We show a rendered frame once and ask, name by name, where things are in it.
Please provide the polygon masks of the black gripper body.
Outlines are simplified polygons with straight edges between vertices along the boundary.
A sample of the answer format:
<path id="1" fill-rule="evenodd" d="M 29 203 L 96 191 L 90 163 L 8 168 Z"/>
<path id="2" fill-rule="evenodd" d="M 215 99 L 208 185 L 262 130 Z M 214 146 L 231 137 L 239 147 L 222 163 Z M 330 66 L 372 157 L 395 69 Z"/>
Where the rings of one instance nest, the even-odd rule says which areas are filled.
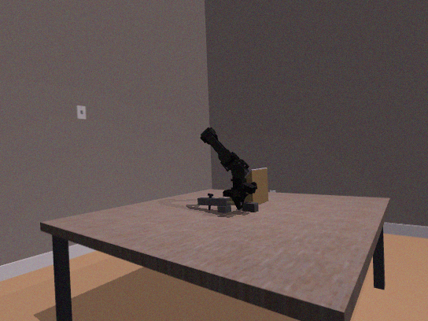
<path id="1" fill-rule="evenodd" d="M 241 194 L 246 194 L 245 191 L 239 192 L 240 182 L 246 181 L 245 176 L 242 176 L 241 178 L 238 178 L 238 179 L 233 177 L 231 181 L 233 181 L 233 187 L 231 187 L 231 190 L 225 190 L 223 192 L 224 197 L 238 197 L 238 196 L 241 196 Z"/>

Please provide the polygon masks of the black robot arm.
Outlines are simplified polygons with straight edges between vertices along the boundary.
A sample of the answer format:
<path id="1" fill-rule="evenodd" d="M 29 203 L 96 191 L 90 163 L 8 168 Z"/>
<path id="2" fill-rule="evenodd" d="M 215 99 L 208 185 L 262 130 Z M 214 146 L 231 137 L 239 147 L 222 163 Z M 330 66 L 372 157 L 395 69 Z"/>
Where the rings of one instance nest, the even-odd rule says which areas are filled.
<path id="1" fill-rule="evenodd" d="M 236 153 L 230 152 L 226 149 L 218 140 L 216 132 L 212 129 L 212 127 L 208 127 L 203 133 L 201 133 L 201 140 L 204 143 L 208 143 L 212 146 L 212 148 L 218 153 L 218 158 L 220 159 L 220 163 L 224 166 L 224 168 L 229 171 L 231 170 L 231 174 L 235 178 L 241 178 L 242 176 L 246 176 L 249 173 L 249 166 L 247 163 L 240 159 Z M 245 167 L 244 167 L 245 166 Z M 228 169 L 227 169 L 227 168 Z M 248 194 L 255 193 L 257 189 L 257 184 L 255 182 L 247 183 L 241 181 L 239 186 L 239 192 L 245 191 Z"/>

